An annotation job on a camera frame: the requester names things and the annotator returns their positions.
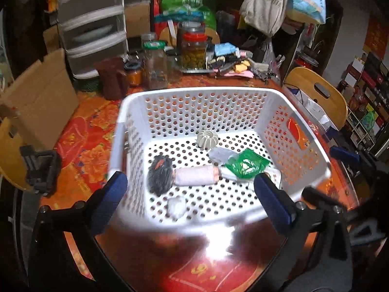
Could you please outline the right yellow wooden chair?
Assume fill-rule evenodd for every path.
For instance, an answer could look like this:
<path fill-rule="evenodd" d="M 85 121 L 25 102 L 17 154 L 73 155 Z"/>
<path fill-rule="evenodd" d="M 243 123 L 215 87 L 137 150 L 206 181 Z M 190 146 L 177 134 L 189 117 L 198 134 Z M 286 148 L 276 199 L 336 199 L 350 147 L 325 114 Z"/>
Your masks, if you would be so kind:
<path fill-rule="evenodd" d="M 306 93 L 310 99 L 323 108 L 337 130 L 345 125 L 348 113 L 345 98 L 315 71 L 305 67 L 295 67 L 283 83 Z"/>

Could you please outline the grey plastic drawer tower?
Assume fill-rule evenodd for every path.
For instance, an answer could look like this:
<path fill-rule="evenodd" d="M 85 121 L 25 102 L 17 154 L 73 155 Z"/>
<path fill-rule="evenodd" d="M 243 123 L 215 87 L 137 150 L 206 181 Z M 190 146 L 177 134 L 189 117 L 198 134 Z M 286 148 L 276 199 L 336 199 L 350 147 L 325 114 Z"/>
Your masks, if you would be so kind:
<path fill-rule="evenodd" d="M 58 0 L 57 22 L 75 78 L 98 76 L 99 63 L 128 51 L 124 0 Z"/>

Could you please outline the yellow wooden chair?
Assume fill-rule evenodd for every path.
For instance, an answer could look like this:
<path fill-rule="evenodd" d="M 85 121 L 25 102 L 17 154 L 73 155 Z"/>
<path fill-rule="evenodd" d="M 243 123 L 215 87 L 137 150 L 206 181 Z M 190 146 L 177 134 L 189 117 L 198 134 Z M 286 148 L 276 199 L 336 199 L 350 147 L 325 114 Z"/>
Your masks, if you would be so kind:
<path fill-rule="evenodd" d="M 1 175 L 14 187 L 32 192 L 32 187 L 26 182 L 26 168 L 19 148 L 24 141 L 8 118 L 1 122 Z"/>
<path fill-rule="evenodd" d="M 348 113 L 345 98 L 315 71 L 305 67 L 295 67 L 283 83 L 306 93 L 310 99 L 323 108 L 337 130 L 345 125 Z"/>

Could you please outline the cardboard box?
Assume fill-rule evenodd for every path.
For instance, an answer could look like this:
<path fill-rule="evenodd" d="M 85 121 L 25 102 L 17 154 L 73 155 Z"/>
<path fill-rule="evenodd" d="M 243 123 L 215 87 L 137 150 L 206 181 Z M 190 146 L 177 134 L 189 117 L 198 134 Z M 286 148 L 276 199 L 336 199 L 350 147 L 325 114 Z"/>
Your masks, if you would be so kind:
<path fill-rule="evenodd" d="M 36 150 L 53 149 L 78 106 L 63 49 L 37 60 L 1 94 L 1 117 Z"/>

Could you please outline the small white bundle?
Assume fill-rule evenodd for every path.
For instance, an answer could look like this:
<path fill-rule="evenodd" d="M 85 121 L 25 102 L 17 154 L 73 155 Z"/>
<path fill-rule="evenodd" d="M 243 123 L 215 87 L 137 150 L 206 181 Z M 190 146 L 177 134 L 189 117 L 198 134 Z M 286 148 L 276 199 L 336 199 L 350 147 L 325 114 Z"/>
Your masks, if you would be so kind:
<path fill-rule="evenodd" d="M 181 196 L 176 196 L 168 199 L 167 213 L 173 220 L 178 220 L 184 216 L 186 212 L 186 199 Z"/>

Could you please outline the green-lid glass jar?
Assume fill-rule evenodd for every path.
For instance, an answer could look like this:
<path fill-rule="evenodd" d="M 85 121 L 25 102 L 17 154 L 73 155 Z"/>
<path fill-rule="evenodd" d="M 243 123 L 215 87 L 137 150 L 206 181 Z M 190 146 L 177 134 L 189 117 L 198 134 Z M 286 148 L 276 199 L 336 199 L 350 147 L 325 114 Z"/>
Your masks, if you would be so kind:
<path fill-rule="evenodd" d="M 149 90 L 168 87 L 168 66 L 164 47 L 165 43 L 161 41 L 144 43 L 144 69 Z"/>

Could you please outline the red-lid pickle jar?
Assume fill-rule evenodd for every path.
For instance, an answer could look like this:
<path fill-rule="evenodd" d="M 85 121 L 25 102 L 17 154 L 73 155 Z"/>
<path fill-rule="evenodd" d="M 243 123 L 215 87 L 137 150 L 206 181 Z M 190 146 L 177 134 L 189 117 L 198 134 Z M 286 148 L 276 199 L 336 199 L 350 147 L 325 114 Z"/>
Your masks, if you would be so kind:
<path fill-rule="evenodd" d="M 203 69 L 205 66 L 207 35 L 184 33 L 181 42 L 181 60 L 184 69 Z"/>

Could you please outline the clear plastic wrapper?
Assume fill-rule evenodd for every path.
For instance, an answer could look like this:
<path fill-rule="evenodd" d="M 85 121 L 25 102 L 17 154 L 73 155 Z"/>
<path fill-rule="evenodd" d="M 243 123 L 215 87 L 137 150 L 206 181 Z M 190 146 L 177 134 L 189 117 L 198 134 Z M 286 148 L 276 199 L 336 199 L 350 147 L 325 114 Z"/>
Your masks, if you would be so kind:
<path fill-rule="evenodd" d="M 217 165 L 226 164 L 230 158 L 236 157 L 237 155 L 237 152 L 220 147 L 215 147 L 208 153 L 209 159 Z"/>

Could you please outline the brown plastic mug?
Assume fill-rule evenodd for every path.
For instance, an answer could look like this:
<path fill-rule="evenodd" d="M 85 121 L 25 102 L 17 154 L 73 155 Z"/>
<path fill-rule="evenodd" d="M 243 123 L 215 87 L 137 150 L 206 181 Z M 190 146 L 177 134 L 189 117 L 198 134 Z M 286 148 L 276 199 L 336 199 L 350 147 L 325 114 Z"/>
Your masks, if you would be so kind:
<path fill-rule="evenodd" d="M 101 61 L 95 66 L 99 81 L 102 84 L 102 94 L 106 100 L 122 100 L 127 96 L 129 83 L 124 71 L 122 57 L 113 57 Z"/>

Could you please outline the left yellow wooden chair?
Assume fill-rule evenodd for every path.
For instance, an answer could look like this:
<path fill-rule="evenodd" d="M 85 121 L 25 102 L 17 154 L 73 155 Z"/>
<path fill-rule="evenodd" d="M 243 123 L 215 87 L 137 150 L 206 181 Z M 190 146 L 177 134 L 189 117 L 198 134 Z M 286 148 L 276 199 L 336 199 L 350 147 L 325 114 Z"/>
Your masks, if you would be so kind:
<path fill-rule="evenodd" d="M 14 187 L 32 192 L 32 187 L 26 182 L 26 168 L 19 148 L 24 141 L 8 118 L 1 122 L 1 175 Z"/>

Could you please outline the black phone stand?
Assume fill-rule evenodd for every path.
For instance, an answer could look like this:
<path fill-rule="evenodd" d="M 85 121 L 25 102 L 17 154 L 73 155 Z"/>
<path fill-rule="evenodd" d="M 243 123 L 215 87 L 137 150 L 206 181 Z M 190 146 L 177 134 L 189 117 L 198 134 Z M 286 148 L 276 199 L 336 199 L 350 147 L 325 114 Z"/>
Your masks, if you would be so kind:
<path fill-rule="evenodd" d="M 61 157 L 56 150 L 35 151 L 33 146 L 19 148 L 26 167 L 26 182 L 36 194 L 51 196 L 56 192 L 61 172 Z"/>

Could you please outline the blue printed paper bag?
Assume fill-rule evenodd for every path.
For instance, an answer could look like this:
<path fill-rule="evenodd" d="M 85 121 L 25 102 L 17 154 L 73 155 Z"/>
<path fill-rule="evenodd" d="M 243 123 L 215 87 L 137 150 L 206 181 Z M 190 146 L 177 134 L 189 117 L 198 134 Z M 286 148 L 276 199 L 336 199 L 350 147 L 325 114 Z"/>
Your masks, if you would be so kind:
<path fill-rule="evenodd" d="M 324 24 L 326 0 L 287 0 L 286 16 L 296 22 Z"/>

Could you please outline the white ribbed round ornament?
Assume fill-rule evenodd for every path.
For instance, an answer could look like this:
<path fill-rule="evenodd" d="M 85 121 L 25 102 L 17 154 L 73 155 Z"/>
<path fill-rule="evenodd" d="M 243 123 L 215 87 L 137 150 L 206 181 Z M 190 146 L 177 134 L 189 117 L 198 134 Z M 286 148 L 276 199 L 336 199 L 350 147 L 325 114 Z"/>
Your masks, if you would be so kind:
<path fill-rule="evenodd" d="M 211 130 L 201 130 L 196 139 L 201 150 L 211 150 L 218 145 L 218 135 Z"/>

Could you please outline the green shopping bag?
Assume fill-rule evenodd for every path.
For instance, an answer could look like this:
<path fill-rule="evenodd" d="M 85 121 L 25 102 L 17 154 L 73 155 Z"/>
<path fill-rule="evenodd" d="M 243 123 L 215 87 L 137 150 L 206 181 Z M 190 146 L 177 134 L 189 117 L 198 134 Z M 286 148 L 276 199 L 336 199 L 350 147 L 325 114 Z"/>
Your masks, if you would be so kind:
<path fill-rule="evenodd" d="M 160 0 L 160 6 L 164 13 L 201 13 L 207 27 L 217 28 L 216 0 Z"/>

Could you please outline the red floral tablecloth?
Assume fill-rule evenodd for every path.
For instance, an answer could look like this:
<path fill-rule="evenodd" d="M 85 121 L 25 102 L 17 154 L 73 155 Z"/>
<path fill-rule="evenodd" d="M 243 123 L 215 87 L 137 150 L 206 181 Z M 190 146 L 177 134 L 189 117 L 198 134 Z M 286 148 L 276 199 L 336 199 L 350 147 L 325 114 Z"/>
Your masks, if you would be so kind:
<path fill-rule="evenodd" d="M 78 94 L 79 107 L 65 127 L 56 150 L 62 157 L 56 193 L 41 199 L 53 209 L 86 200 L 103 186 L 119 102 L 91 92 Z M 118 237 L 98 241 L 140 291 L 244 291 L 276 251 L 280 237 L 267 221 L 242 230 L 232 256 L 211 260 L 204 239 L 162 235 L 151 239 Z"/>

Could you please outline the green plastic packet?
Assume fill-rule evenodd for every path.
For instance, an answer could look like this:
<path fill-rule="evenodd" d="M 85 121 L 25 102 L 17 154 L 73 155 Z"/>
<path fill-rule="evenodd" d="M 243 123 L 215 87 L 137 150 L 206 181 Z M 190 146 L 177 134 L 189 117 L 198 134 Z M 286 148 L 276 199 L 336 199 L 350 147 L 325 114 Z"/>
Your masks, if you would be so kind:
<path fill-rule="evenodd" d="M 230 158 L 224 166 L 239 179 L 252 179 L 262 173 L 269 164 L 269 159 L 251 149 L 245 149 L 236 157 Z"/>

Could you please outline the pink towel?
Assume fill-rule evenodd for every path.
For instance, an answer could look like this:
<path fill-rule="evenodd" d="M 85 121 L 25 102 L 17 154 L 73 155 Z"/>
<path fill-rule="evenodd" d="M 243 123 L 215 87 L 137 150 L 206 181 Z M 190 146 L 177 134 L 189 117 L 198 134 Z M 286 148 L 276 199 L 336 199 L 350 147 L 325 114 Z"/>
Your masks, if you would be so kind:
<path fill-rule="evenodd" d="M 213 165 L 185 167 L 173 171 L 173 184 L 178 187 L 212 185 L 219 181 L 219 169 Z"/>

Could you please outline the small orange sauce jar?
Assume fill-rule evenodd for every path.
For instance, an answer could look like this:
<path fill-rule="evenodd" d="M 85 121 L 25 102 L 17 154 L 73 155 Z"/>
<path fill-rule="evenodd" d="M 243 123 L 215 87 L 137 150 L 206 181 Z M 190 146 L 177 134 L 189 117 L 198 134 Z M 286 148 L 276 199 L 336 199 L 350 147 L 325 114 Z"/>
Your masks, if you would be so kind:
<path fill-rule="evenodd" d="M 123 68 L 130 86 L 135 87 L 142 84 L 141 64 L 138 61 L 127 61 Z"/>

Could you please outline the beige canvas tote bag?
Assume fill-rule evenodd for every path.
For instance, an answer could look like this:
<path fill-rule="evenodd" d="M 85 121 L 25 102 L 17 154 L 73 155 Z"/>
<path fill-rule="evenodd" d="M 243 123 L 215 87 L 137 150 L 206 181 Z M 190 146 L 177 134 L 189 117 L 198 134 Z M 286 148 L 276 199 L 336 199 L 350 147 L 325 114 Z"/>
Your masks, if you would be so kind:
<path fill-rule="evenodd" d="M 285 19 L 287 0 L 244 0 L 240 15 L 245 24 L 271 38 Z"/>

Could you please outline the shelf with boxes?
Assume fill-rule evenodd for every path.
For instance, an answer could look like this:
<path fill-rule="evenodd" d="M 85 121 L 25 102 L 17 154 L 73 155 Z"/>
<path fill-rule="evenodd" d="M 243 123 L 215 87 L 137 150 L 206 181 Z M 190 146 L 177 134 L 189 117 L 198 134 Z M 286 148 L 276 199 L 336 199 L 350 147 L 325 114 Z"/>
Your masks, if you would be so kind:
<path fill-rule="evenodd" d="M 345 140 L 380 157 L 388 151 L 388 68 L 374 52 L 356 57 L 337 89 L 347 103 Z"/>

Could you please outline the white perforated plastic basket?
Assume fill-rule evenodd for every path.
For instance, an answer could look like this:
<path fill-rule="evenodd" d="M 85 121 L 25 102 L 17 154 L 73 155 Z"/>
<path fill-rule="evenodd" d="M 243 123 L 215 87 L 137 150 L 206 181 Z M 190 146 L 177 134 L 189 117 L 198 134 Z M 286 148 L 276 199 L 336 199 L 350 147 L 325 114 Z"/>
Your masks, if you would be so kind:
<path fill-rule="evenodd" d="M 128 188 L 111 225 L 194 235 L 265 218 L 253 180 L 227 169 L 244 151 L 265 160 L 264 171 L 293 201 L 331 176 L 326 152 L 280 91 L 176 88 L 127 96 L 109 172 L 124 172 Z"/>

